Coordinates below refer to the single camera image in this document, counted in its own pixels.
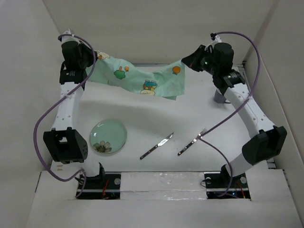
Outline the purple ceramic mug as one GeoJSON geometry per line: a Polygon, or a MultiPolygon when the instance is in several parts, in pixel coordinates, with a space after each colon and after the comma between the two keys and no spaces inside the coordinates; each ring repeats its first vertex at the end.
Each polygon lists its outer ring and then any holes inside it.
{"type": "Polygon", "coordinates": [[[218,104],[223,104],[225,103],[226,98],[218,90],[216,90],[214,93],[213,100],[218,104]]]}

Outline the green cartoon print placemat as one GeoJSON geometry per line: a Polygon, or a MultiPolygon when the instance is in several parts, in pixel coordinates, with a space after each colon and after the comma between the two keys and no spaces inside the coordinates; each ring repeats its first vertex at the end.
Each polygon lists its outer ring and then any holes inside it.
{"type": "Polygon", "coordinates": [[[117,86],[128,92],[176,100],[185,94],[185,65],[179,60],[153,72],[97,51],[94,71],[88,81],[117,86]]]}

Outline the steel fork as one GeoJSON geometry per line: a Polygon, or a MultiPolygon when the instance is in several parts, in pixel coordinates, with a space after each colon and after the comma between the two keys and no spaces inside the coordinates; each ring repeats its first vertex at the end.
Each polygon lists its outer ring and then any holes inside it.
{"type": "Polygon", "coordinates": [[[189,144],[187,144],[180,152],[178,152],[178,156],[183,154],[187,149],[189,149],[199,138],[203,136],[203,134],[207,131],[207,129],[203,129],[189,144]]]}

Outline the green floral ceramic plate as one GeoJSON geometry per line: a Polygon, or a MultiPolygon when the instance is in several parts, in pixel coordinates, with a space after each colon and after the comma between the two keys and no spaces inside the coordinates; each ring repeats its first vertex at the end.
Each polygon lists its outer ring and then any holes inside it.
{"type": "Polygon", "coordinates": [[[103,120],[93,127],[89,140],[97,154],[115,153],[125,145],[127,129],[119,120],[103,120]]]}

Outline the steel table knife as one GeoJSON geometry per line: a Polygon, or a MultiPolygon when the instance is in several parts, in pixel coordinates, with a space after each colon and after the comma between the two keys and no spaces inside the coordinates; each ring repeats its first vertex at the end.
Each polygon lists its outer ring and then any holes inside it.
{"type": "Polygon", "coordinates": [[[144,159],[146,156],[148,156],[150,153],[152,153],[154,150],[156,150],[158,147],[163,146],[167,141],[169,141],[172,136],[174,135],[174,133],[171,133],[170,135],[168,135],[166,138],[164,138],[163,140],[161,140],[158,144],[156,144],[155,146],[153,146],[149,151],[147,151],[145,154],[143,154],[140,157],[140,160],[144,159]]]}

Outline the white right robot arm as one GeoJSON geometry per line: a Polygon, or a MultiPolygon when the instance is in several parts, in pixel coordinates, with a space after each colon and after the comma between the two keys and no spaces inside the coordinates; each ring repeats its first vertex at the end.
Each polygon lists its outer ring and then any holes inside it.
{"type": "Polygon", "coordinates": [[[232,68],[234,51],[228,43],[208,47],[201,45],[181,61],[190,69],[206,71],[212,75],[213,84],[235,108],[247,128],[250,140],[243,145],[241,154],[221,168],[219,181],[231,187],[237,176],[261,161],[278,156],[285,142],[287,131],[275,126],[249,94],[243,76],[232,68]]]}

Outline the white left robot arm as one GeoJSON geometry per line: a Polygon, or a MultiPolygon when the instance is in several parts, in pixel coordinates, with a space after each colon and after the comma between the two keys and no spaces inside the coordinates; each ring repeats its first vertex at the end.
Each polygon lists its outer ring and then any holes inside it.
{"type": "Polygon", "coordinates": [[[97,53],[81,41],[62,42],[64,61],[60,69],[60,102],[50,131],[44,132],[43,141],[52,159],[62,164],[84,163],[88,157],[86,140],[76,129],[81,97],[87,79],[86,69],[97,60],[97,53]]]}

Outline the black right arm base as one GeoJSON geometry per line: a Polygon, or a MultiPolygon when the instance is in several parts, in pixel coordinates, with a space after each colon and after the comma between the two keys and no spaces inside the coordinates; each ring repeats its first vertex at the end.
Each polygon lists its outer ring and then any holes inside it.
{"type": "Polygon", "coordinates": [[[246,174],[231,179],[224,167],[204,172],[200,185],[206,189],[207,199],[251,199],[246,174]]]}

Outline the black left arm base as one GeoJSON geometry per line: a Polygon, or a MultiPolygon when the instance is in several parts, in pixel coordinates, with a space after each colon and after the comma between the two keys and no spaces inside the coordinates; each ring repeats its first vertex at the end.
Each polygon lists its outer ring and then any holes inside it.
{"type": "Polygon", "coordinates": [[[105,172],[99,164],[99,173],[86,178],[80,174],[76,177],[78,187],[76,198],[80,200],[119,200],[122,174],[120,172],[105,172]]]}

